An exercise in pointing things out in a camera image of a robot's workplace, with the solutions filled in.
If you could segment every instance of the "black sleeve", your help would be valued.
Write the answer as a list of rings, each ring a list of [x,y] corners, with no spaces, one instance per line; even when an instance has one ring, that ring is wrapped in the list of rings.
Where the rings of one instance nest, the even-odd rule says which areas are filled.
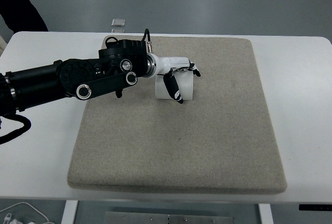
[[[14,32],[48,31],[45,22],[30,0],[1,0],[0,14]]]

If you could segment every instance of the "black cable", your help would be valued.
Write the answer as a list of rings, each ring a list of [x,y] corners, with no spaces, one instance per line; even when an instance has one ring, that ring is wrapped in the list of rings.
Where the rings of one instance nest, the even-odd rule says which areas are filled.
[[[150,39],[150,31],[149,31],[149,29],[145,29],[144,36],[143,36],[142,41],[145,41],[146,36],[147,36],[147,40],[148,40],[148,41],[151,41],[151,39]]]
[[[24,116],[17,115],[17,114],[7,114],[3,116],[6,119],[14,120],[23,123],[23,127],[16,129],[2,137],[0,137],[0,145],[17,138],[18,136],[22,135],[24,132],[28,131],[31,127],[31,122]]]
[[[106,40],[105,40],[105,44],[107,43],[107,41],[108,40],[110,40],[110,39],[114,39],[117,43],[119,42],[119,40],[118,39],[116,39],[115,37],[113,37],[113,36],[110,36],[109,38],[107,38]]]

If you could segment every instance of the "small metal object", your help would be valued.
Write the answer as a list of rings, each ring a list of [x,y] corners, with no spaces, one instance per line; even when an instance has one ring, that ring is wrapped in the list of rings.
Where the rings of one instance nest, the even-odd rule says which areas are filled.
[[[91,94],[91,89],[86,84],[79,85],[76,89],[76,95],[81,100],[87,100],[90,98]]]
[[[126,81],[129,85],[135,85],[138,81],[138,78],[136,77],[136,74],[134,72],[129,72],[126,75]]]
[[[152,43],[150,41],[147,42],[147,52],[148,53],[153,53],[153,51],[152,51]]]
[[[14,89],[14,88],[10,88],[10,94],[11,94],[12,98],[13,98],[14,101],[15,101],[17,98],[16,98],[16,92],[15,92],[15,89]]]
[[[115,28],[115,29],[112,29],[111,32],[112,32],[112,33],[124,33],[125,30],[124,30],[124,29],[120,29],[120,28]]]
[[[126,20],[123,18],[114,18],[112,21],[112,26],[114,27],[124,27]]]
[[[124,60],[121,61],[120,67],[121,67],[122,71],[130,71],[132,65],[131,65],[131,62],[129,60],[124,59]]]

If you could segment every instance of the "white cylinder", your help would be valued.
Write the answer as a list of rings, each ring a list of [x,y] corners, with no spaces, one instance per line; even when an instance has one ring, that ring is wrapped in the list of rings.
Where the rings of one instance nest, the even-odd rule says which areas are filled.
[[[173,75],[175,76],[183,100],[192,101],[192,91],[193,91],[192,71],[178,71],[174,72]],[[165,87],[163,81],[163,75],[156,76],[155,90],[156,90],[157,99],[172,100]]]

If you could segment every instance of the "metal bracket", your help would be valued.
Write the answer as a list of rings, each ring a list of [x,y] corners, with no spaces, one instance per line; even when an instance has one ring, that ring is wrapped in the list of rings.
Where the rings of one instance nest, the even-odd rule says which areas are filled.
[[[106,212],[106,224],[234,224],[233,217]]]

